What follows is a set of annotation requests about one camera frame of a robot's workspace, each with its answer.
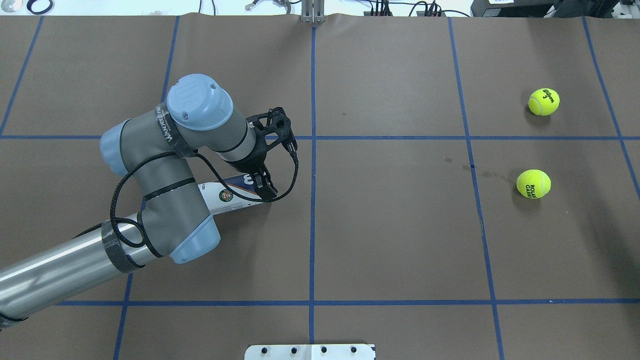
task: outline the grid line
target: grid line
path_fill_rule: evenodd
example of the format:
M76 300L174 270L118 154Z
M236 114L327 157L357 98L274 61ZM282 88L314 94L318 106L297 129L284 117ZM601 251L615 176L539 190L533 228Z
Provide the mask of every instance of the grid line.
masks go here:
M504 360L504 349L502 346L502 333L500 332L500 318L498 317L498 306L495 303L495 289L493 287L493 273L491 270L491 259L489 257L489 246L486 241L486 231L484 230L484 217L482 214L482 204L480 203L480 193L478 190L476 166L474 163L474 153L471 146L471 136L469 133L469 124L467 122L467 109L465 107L465 96L462 90L462 80L460 79L460 66L458 65L458 54L456 52L456 39L453 32L453 22L451 18L447 18L449 23L449 36L451 37L451 51L453 53L453 64L456 70L456 82L458 83L458 97L460 98L460 110L462 113L462 123L465 127L465 138L467 141L467 152L469 156L469 164L471 168L471 180L474 185L474 195L476 197L476 210L480 220L480 228L482 231L482 243L484 250L484 267L486 269L486 278L489 285L489 295L491 296L491 308L493 311L493 325L495 327L495 338L497 341L498 355L500 360Z
M65 300L56 306L122 306L123 301ZM309 306L309 300L130 300L129 307L260 307ZM557 298L557 299L433 299L433 300L314 300L315 306L486 306L640 304L640 298Z
M607 87L604 85L604 79L602 78L602 74L600 73L600 66L598 66L598 59L596 58L596 52L593 49L593 43L591 41L591 33L589 32L589 25L587 25L587 18L585 16L582 17L582 25L584 26L584 33L587 36L587 43L589 44L589 51L591 52L593 67L596 70L596 74L598 75L598 80L600 82L600 87L602 87L602 93L604 94L604 98L607 101L609 114L611 115L613 126L616 128L616 134L618 134L618 140L620 141L620 148L622 149L622 154L624 155L625 161L627 162L627 167L629 169L629 174L631 175L631 180L633 181L634 187L636 188L636 195L638 199L640 199L640 186L638 186L636 172L634 171L633 165L631 165L631 159L629 158L629 153L627 152L627 146L625 145L625 140L622 137L622 131L620 130L620 125L618 124L616 113L613 111L613 105L611 104L611 99L609 98L609 92L607 91Z
M118 324L118 335L116 336L116 345L113 348L113 360L120 357L120 345L122 344L122 336L124 335L124 325L127 321L127 309L129 295L131 294L131 283L133 282L133 273L127 276L127 286L124 291L124 300L122 301L122 310L120 312L120 323Z
M309 232L309 343L316 340L316 27L311 28L311 209Z
M18 75L18 79L15 81L15 86L13 87L13 92L11 93L9 104L7 104L6 106L6 111L4 112L2 124L0 124L0 135L2 135L2 133L4 132L4 127L6 126L6 123L9 121L9 114L11 113L13 102L15 101L15 97L18 95L18 89L20 88L22 77L24 76L24 72L27 70L27 64L29 63L29 59L31 58L31 53L33 52L33 48L36 45L36 40L38 40L38 34L40 34L40 28L42 28L43 22L44 22L44 16L40 16L40 20L38 21L38 26L36 27L36 31L33 33L33 38L31 39L31 44L29 45L29 50L27 51L27 55L24 58L24 63L22 63L20 74Z

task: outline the ur logo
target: ur logo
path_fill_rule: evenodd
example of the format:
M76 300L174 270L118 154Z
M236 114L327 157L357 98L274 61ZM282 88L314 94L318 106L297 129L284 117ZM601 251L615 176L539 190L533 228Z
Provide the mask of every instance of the ur logo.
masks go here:
M174 89L175 96L182 101L186 108L197 106L203 101L202 91L200 91L196 83L175 86Z
M223 202L229 202L231 201L231 199L234 198L234 194L232 194L229 190L224 189L220 192L220 194L218 195L218 197L220 198L220 200L222 200Z

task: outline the tennis ball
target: tennis ball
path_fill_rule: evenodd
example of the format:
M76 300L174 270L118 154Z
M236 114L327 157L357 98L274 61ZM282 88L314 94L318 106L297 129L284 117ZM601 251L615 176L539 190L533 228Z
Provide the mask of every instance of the tennis ball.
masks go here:
M560 105L560 96L557 92L542 88L536 90L529 97L529 109L536 115L551 115Z
M551 190L551 179L542 170L527 170L518 176L516 187L522 196L539 199Z

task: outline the cable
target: cable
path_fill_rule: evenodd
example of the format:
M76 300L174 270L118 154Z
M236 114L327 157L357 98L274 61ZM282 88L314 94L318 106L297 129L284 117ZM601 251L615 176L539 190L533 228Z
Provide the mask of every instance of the cable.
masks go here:
M256 199L255 197L246 197L244 195L241 195L241 194L237 193L235 190L231 189L231 187L222 179L220 174L216 171L216 169L213 167L213 165L211 164L211 162L207 158L205 158L204 156L202 156L199 153L196 153L195 155L198 158L200 158L202 161L204 161L205 164L207 164L207 166L209 167L209 170L211 170L211 172L213 172L213 174L216 176L216 178L218 179L220 184L222 184L222 186L224 186L225 189L227 189L230 193L234 194L235 196L237 196L237 197L239 197L240 199L243 199L243 200L255 201L255 202L274 202L274 201L278 201L278 200L282 199L283 197L287 196L291 192L291 190L293 190L293 186L296 184L296 180L298 178L298 155L296 154L296 152L290 152L289 155L291 155L291 158L293 159L293 163L295 165L295 169L293 170L293 178L291 179L291 185L289 185L289 188L287 189L287 191L284 192L282 195L280 195L278 197L275 197L274 199L270 199L270 200Z
M75 235L73 238L74 238L74 239L75 239L75 238L79 238L80 236L82 236L82 235L84 235L84 234L88 234L88 233L90 233L90 232L92 232L92 231L94 231L94 230L100 229L100 226L102 226L102 224L97 224L97 225L91 226L91 227L90 227L90 228L88 228L87 230L85 230L85 231L83 231L83 232L79 233L78 235Z
M442 10L442 7L436 4L436 1L433 0L431 6L429 6L429 10L424 13L424 16L436 16L435 13L439 12L440 10Z
M224 179L222 179L222 177L220 176L220 174L216 171L216 169L213 167L213 165L211 164L211 162L205 158L204 156L202 156L201 154L195 152L195 156L197 156L198 158L200 158L202 161L204 161L204 163L209 167L209 169L211 170L211 172L213 172L213 174L216 176L216 178L218 178L218 181L222 184L222 186L225 187L225 189L227 189L230 193L234 194L235 196L239 197L240 199L244 199L244 200L248 200L248 201L254 201L254 202L274 202L274 201L278 201L282 198L284 198L285 196L289 195L289 193L291 193L291 190L293 190L293 186L296 184L296 180L298 179L298 169L299 169L299 163L298 163L298 155L296 153L296 151L294 151L293 149L287 149L289 151L289 155L291 156L291 158L293 159L293 163L294 163L294 171L293 171L293 178L291 179L291 185L289 185L289 188L287 189L286 192L284 192L282 195L275 197L274 199L269 199L269 200L263 200L263 199L256 199L256 198L251 198L251 197L246 197L244 195L241 195L239 193L237 193L235 190L231 189L231 187L229 187L229 185L224 181ZM116 235L116 237L122 241L122 243L124 243L125 245L128 245L130 247L133 248L139 248L142 246L147 246L147 248L149 249L149 251L151 251L151 253L153 253L153 255L155 255L157 258L161 258L162 255L160 255L160 253L158 253L154 246L151 244L151 241L149 240L149 238L147 237L144 227L142 227L142 225L140 225L140 223L133 221L131 219L128 218L118 218L116 217L116 207L118 205L118 198L120 197L120 191L122 190L122 187L124 186L124 184L138 171L140 170L143 166L145 166L146 164L150 163L151 161L154 160L158 160L161 158L166 158L168 156L174 156L175 152L170 151L170 152L163 152L161 154L157 154L157 155L153 155L150 156L146 159L144 159L143 161L141 161L140 163L138 163L133 169L131 169L131 171L129 171L126 175L123 176L123 178L120 180L120 182L118 183L118 185L116 186L114 192L113 192L113 197L111 198L111 207L109 208L109 222L111 224L111 228L113 229L113 233ZM122 232L120 232L120 229L118 228L118 223L126 223L126 224L131 224L133 226L135 226L138 231L140 232L140 235L142 236L142 241L140 241L139 243L133 243L131 242L129 239L127 239ZM102 224L97 224L83 232L81 232L80 234L78 234L76 237L84 235L86 233L90 233L91 231L94 231L96 229L98 229L100 226L102 226Z
M142 247L144 245L146 245L149 248L149 251L151 251L151 253L153 253L156 257L159 257L157 251L154 249L153 245L151 244L151 242L149 241L149 239L145 236L145 230L144 228L142 228L142 226L131 220L131 219L127 219L127 218L117 218L116 217L116 206L118 205L118 198L120 196L120 190L122 190L122 187L124 186L124 184L127 182L127 180L129 180L129 178L131 178L131 176L133 176L133 174L135 174L138 170L140 170L141 167L145 166L147 163L150 163L151 161L154 160L158 160L161 158L166 158L168 156L174 156L175 152L170 151L170 152L163 152L161 154L157 154L157 155L153 155L150 156L146 159L144 159L143 161L141 161L140 163L138 163L133 169L131 169L131 171L129 171L127 173L127 175L124 175L123 178L120 180L120 182L118 183L118 185L116 186L116 189L113 192L113 197L111 198L111 207L109 209L109 221L111 223L111 228L113 229L113 233L116 235L116 237L122 241L122 243L130 246L130 247L134 247L134 248L138 248L138 247ZM132 243L131 241L129 241L129 239L127 239L121 232L120 229L118 228L118 223L119 222L124 222L126 224L131 224L133 226L135 226L138 231L140 232L140 235L142 236L142 241L139 243Z
M426 13L427 11L429 11L427 9L427 7L429 6L429 4L427 4L426 1L418 1L417 3L413 4L413 8L411 8L411 11L409 12L409 16L411 16L411 14L413 14L413 11L415 9L416 6L420 5L420 4L424 4L424 13Z
M459 12L457 10L440 10L439 12L435 12L433 16L440 16L440 14L442 14L444 12L461 13L462 15L464 15L466 17L471 17L471 16L467 15L466 13Z

